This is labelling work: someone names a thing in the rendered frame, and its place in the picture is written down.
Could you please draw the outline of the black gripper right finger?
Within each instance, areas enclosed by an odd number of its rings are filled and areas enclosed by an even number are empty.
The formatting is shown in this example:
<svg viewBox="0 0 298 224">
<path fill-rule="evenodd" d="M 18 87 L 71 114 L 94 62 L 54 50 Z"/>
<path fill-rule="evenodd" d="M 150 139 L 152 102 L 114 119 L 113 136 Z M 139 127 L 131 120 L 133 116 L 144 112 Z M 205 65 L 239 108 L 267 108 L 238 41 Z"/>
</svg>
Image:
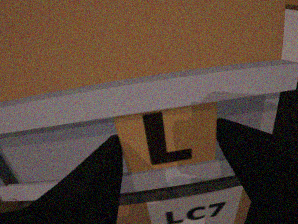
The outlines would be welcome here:
<svg viewBox="0 0 298 224">
<path fill-rule="evenodd" d="M 298 224 L 298 143 L 217 119 L 217 140 L 263 224 Z"/>
</svg>

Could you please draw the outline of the tan tile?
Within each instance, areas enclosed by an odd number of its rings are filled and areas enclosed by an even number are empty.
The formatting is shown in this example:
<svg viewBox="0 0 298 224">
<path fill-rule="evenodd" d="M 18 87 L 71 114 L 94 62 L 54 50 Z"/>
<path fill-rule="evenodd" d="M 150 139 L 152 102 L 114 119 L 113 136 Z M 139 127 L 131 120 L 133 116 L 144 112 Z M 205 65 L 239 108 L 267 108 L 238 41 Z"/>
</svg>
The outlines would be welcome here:
<svg viewBox="0 0 298 224">
<path fill-rule="evenodd" d="M 113 116 L 130 172 L 214 160 L 218 101 Z"/>
</svg>

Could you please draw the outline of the white paper ticket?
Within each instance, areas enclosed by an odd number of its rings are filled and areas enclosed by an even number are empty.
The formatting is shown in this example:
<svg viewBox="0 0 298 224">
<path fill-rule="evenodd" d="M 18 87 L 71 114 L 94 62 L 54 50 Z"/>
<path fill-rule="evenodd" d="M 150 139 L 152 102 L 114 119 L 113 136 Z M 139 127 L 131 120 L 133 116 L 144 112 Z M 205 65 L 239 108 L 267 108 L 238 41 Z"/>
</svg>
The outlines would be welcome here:
<svg viewBox="0 0 298 224">
<path fill-rule="evenodd" d="M 242 185 L 146 202 L 152 224 L 234 224 Z"/>
</svg>

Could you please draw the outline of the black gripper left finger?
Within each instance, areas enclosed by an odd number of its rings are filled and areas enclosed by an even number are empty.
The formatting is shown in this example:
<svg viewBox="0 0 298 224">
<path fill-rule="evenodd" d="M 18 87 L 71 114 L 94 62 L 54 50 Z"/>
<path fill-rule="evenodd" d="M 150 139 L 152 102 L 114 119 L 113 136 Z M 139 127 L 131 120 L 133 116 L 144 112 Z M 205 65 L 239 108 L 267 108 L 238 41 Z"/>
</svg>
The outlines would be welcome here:
<svg viewBox="0 0 298 224">
<path fill-rule="evenodd" d="M 24 209 L 0 213 L 0 224 L 117 224 L 122 149 L 110 136 L 60 183 Z"/>
</svg>

